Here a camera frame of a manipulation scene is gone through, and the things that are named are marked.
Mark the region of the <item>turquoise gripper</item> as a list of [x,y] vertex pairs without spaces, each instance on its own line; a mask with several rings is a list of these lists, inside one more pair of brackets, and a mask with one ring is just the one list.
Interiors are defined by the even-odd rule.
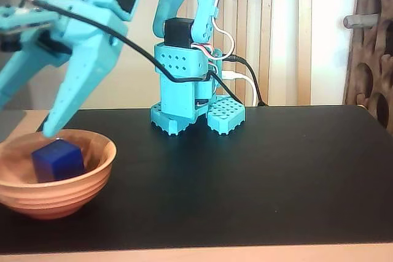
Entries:
[[45,137],[55,136],[117,64],[128,29],[113,11],[82,0],[34,0],[56,14],[54,28],[40,33],[34,47],[12,55],[1,70],[1,108],[45,66],[68,68],[44,123]]

